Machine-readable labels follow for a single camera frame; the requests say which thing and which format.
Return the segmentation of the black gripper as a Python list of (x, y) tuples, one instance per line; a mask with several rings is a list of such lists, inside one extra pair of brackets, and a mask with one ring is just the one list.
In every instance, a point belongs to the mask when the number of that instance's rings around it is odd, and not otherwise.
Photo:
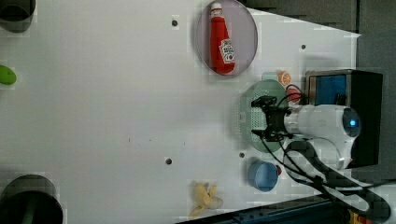
[(291, 111), (287, 107), (277, 107), (275, 104), (276, 97), (268, 95), (261, 96), (250, 103), (251, 107), (264, 107), (263, 112), (266, 120), (265, 130), (251, 131), (260, 138), (282, 139), (284, 136), (289, 135), (284, 120)]

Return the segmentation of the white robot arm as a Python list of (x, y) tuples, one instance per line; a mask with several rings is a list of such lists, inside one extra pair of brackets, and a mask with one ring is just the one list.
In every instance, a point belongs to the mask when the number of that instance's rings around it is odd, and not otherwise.
[(251, 131), (263, 144), (290, 140), (280, 147), (283, 157), (279, 160), (290, 178), (374, 223), (389, 222), (392, 206), (374, 192), (376, 185), (363, 186), (345, 175), (361, 133), (361, 120), (354, 109), (344, 105), (283, 106), (268, 95), (253, 100), (250, 106), (264, 114), (265, 128)]

